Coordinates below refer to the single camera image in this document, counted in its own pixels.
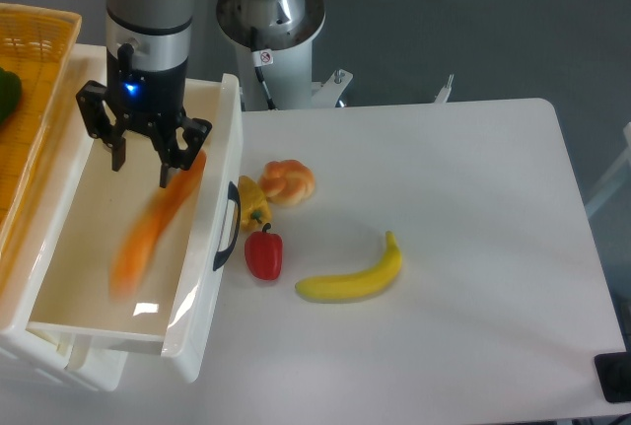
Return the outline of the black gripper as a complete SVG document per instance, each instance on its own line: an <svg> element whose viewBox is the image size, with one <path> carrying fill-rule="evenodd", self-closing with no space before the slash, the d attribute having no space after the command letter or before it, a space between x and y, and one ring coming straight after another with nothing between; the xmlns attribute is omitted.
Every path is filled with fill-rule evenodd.
<svg viewBox="0 0 631 425"><path fill-rule="evenodd" d="M126 160L124 126L111 122L105 103L116 116L130 114L133 132L149 135L141 119L155 125L155 149L161 161L159 186L166 188L173 170L188 171L195 162L212 124L201 118L181 115L188 60L175 68L149 72L133 68L130 76L120 76L117 58L106 52L106 85L89 80L76 94L76 101L88 135L100 139L111 153L111 169L118 172Z"/></svg>

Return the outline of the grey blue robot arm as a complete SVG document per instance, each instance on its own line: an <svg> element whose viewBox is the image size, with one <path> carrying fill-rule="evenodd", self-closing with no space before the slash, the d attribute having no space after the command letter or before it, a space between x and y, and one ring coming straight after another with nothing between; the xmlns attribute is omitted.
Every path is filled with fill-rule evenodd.
<svg viewBox="0 0 631 425"><path fill-rule="evenodd" d="M125 161L125 134L134 132L152 142L167 185L210 135L211 124L183 105L193 9L194 0L106 0L106 80L85 84L77 103L114 170ZM321 0L218 0L216 16L236 50L246 109L311 106Z"/></svg>

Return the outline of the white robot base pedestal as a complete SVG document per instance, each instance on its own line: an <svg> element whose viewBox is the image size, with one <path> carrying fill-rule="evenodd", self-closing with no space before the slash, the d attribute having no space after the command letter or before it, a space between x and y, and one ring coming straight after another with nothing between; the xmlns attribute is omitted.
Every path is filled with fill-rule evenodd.
<svg viewBox="0 0 631 425"><path fill-rule="evenodd" d="M232 44L245 111L332 108L353 74L313 80L313 42L325 22L323 0L218 0L219 27Z"/></svg>

